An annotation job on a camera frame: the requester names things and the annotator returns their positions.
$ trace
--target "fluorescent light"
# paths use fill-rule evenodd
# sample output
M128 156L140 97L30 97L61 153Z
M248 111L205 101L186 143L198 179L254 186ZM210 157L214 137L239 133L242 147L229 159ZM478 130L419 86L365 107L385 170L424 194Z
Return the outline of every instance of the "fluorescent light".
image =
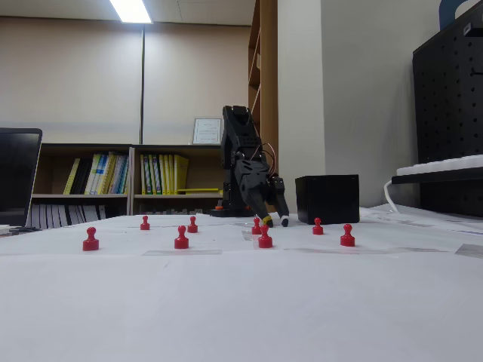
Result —
M123 23L152 23L143 0L111 0Z

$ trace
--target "picture frame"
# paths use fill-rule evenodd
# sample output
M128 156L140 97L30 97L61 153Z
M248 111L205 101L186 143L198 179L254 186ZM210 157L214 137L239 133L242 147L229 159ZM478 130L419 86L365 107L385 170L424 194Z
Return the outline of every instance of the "picture frame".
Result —
M220 145L221 118L197 117L193 127L193 145Z

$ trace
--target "black box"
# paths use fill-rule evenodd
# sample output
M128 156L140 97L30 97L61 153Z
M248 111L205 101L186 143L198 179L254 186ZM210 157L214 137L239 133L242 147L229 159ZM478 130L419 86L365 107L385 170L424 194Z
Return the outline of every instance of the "black box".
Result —
M314 225L359 222L359 176L304 176L295 179L299 220Z

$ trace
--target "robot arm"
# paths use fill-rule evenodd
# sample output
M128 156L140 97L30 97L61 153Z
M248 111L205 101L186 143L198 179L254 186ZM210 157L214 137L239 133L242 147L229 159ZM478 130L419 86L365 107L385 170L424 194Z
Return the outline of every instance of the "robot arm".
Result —
M226 172L223 185L223 210L212 210L212 216L250 216L249 206L268 226L273 221L266 203L274 205L288 225L283 179L270 175L263 146L250 110L240 106L223 108L225 128L222 139L222 165Z

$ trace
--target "red pawn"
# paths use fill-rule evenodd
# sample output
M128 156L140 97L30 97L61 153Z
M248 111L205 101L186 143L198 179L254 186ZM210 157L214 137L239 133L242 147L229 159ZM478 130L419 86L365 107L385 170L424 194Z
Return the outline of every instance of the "red pawn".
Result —
M189 219L191 220L191 224L188 225L188 232L198 232L198 226L195 225L196 218L194 216L191 216Z
M143 216L143 223L141 224L141 230L149 230L148 216Z
M258 247L260 249L269 249L270 247L273 247L272 238L268 234L269 226L262 225L260 228L262 229L262 236L258 238Z
M184 233L186 232L186 227L180 226L178 228L178 232L180 233L180 236L174 239L174 249L188 249L188 238L184 236Z
M343 247L354 247L355 238L350 234L352 226L349 224L345 224L344 230L346 231L346 234L340 237L340 245L342 245Z
M254 219L255 226L251 228L252 235L262 235L262 229L260 229L260 219L257 217Z
M95 233L96 228L88 229L88 239L84 240L84 243L82 244L83 251L99 250L99 241L94 237Z
M320 226L321 220L319 218L315 219L315 226L312 228L312 233L314 235L323 235L324 234L324 228Z

